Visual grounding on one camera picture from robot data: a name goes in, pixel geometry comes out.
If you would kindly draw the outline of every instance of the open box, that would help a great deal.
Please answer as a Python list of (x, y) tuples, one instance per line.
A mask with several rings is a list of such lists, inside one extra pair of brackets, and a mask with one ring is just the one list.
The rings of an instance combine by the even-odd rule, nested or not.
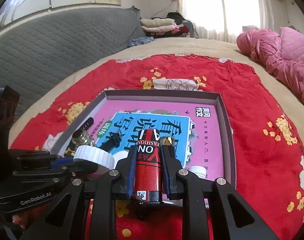
[[(204, 113), (203, 115), (201, 112), (198, 112), (200, 109), (205, 110), (208, 114)], [(150, 114), (153, 117), (160, 116), (166, 118), (169, 124), (175, 123), (177, 125), (183, 125), (183, 123), (171, 121), (173, 118), (184, 119), (188, 117), (189, 120), (191, 120), (191, 125), (188, 127), (191, 128), (192, 131), (186, 131), (186, 129), (183, 128), (176, 134), (173, 129), (171, 131), (173, 135), (175, 134), (174, 137), (179, 136), (180, 134), (181, 136), (184, 134), (188, 135), (187, 140), (185, 140), (186, 149), (180, 146), (177, 150), (177, 152), (182, 152), (181, 159), (177, 157), (181, 160), (182, 166), (187, 168), (189, 165), (206, 165), (209, 180), (214, 181), (217, 177), (223, 176), (234, 188), (236, 188), (236, 160), (232, 130), (228, 120), (228, 114), (219, 93), (182, 90), (104, 91), (96, 97), (63, 132), (54, 144), (51, 153), (63, 156), (71, 141), (73, 132), (81, 127), (84, 121), (89, 117), (93, 117), (95, 122), (88, 132), (97, 139), (97, 142), (99, 142), (99, 139), (102, 142), (102, 139), (104, 138), (98, 139), (98, 134), (102, 134), (100, 133), (99, 128), (102, 128), (104, 122), (108, 120), (109, 124), (114, 123), (114, 126), (111, 125), (111, 128), (109, 129), (116, 129), (118, 127), (121, 127), (122, 129), (123, 127), (124, 119), (121, 119), (123, 120), (122, 124), (121, 122), (118, 122), (118, 120), (115, 121), (117, 116), (116, 113), (121, 115), (138, 114), (139, 116), (146, 114), (148, 117)], [(131, 124), (129, 123), (126, 127), (125, 124), (124, 127), (126, 127), (127, 130), (131, 130), (129, 129), (129, 127), (131, 128), (130, 125)], [(127, 149), (128, 143), (127, 145), (124, 144), (122, 147), (122, 149)]]

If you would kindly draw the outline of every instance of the red can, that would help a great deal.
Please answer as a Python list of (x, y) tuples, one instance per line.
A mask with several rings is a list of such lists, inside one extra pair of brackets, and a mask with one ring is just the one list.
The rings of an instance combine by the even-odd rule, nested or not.
[(162, 204), (163, 180), (160, 150), (160, 132), (157, 129), (138, 133), (135, 196), (141, 206)]

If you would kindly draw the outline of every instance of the white lid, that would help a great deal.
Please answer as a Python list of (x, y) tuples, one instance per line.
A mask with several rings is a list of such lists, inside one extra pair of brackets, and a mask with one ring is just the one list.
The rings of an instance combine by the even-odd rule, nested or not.
[(115, 169), (116, 164), (117, 164), (117, 162), (118, 162), (119, 160), (122, 160), (122, 159), (127, 158), (128, 152), (127, 152), (127, 151), (119, 151), (119, 152), (117, 152), (117, 153), (114, 153), (112, 156), (113, 156), (113, 158), (114, 158), (114, 160), (115, 160), (115, 162), (114, 162), (114, 169)]
[(115, 160), (108, 152), (90, 145), (81, 145), (76, 149), (75, 161), (78, 159), (102, 165), (110, 170), (114, 169)]
[(195, 173), (201, 179), (205, 179), (206, 177), (206, 169), (202, 166), (188, 167), (188, 171)]

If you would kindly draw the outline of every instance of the pink blanket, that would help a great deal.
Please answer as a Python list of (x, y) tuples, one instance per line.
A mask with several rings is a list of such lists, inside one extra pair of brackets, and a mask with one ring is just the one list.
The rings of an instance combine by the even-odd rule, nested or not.
[(304, 35), (281, 28), (281, 35), (251, 29), (236, 40), (240, 51), (266, 66), (266, 71), (289, 87), (304, 103)]

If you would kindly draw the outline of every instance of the white tag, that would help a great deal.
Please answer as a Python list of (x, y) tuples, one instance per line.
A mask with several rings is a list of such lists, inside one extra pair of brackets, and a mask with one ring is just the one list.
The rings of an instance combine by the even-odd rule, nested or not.
[(142, 200), (146, 200), (146, 191), (137, 191), (136, 195), (140, 197)]

